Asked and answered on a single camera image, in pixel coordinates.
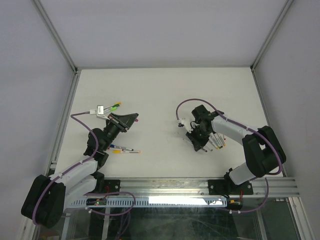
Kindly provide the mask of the red brown capped pen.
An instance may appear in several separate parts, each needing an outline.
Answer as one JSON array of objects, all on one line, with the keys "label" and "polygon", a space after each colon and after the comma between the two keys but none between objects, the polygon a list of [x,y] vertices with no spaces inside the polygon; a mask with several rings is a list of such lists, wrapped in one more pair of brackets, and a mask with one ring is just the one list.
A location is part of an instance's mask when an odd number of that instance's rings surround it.
[{"label": "red brown capped pen", "polygon": [[214,135],[211,136],[212,140],[214,141],[214,143],[217,145],[217,147],[219,149],[221,149],[223,146],[219,143],[219,141],[215,138]]}]

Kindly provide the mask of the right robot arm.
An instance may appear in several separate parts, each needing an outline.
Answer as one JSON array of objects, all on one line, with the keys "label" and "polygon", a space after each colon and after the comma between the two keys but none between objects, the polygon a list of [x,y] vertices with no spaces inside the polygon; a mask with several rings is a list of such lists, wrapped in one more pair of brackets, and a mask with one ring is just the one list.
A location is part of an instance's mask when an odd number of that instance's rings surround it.
[{"label": "right robot arm", "polygon": [[286,162],[285,152],[269,126],[260,128],[246,127],[217,111],[209,112],[199,105],[191,112],[194,123],[186,127],[186,136],[197,152],[209,142],[213,134],[225,135],[243,147],[245,163],[226,174],[223,187],[230,194],[241,189],[242,184],[261,178]]}]

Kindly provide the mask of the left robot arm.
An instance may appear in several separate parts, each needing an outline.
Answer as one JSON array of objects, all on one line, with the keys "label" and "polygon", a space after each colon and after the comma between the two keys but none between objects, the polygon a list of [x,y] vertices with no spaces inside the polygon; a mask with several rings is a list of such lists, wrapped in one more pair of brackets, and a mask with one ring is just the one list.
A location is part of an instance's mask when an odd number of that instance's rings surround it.
[{"label": "left robot arm", "polygon": [[119,133],[127,132],[137,122],[138,116],[138,113],[110,113],[105,117],[103,129],[89,128],[85,158],[50,176],[38,175],[24,200],[21,214],[34,225],[52,228],[75,200],[88,193],[102,193],[105,182],[99,169],[109,157],[106,151]]}]

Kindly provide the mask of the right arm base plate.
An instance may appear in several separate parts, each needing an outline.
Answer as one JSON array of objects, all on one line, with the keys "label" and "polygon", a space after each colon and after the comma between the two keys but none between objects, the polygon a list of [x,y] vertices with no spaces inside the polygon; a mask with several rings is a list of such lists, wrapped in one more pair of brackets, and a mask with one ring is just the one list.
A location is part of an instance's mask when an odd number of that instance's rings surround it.
[{"label": "right arm base plate", "polygon": [[229,179],[209,179],[207,183],[209,195],[227,197],[230,195],[249,196],[254,194],[252,184],[249,181],[236,185]]}]

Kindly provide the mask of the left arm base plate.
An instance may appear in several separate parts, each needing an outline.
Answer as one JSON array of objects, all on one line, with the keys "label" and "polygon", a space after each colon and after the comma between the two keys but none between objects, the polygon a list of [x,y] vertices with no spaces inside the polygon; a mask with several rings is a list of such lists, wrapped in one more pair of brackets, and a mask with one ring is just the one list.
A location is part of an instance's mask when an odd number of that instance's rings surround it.
[{"label": "left arm base plate", "polygon": [[105,196],[108,193],[115,193],[115,195],[119,195],[120,189],[121,189],[120,179],[105,178],[104,180],[98,181],[94,190],[86,193],[85,196],[94,196],[94,195]]}]

